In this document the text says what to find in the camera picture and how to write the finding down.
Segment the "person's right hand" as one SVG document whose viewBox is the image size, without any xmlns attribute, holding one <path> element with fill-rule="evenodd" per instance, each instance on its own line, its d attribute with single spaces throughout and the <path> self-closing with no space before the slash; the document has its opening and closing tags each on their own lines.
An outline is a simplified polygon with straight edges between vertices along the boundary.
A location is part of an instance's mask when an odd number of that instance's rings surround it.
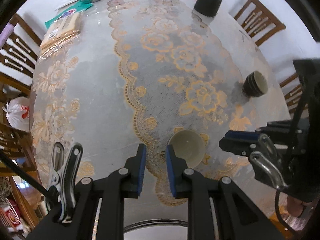
<svg viewBox="0 0 320 240">
<path fill-rule="evenodd" d="M 293 217 L 299 217 L 310 203 L 287 196 L 287 211 Z"/>
</svg>

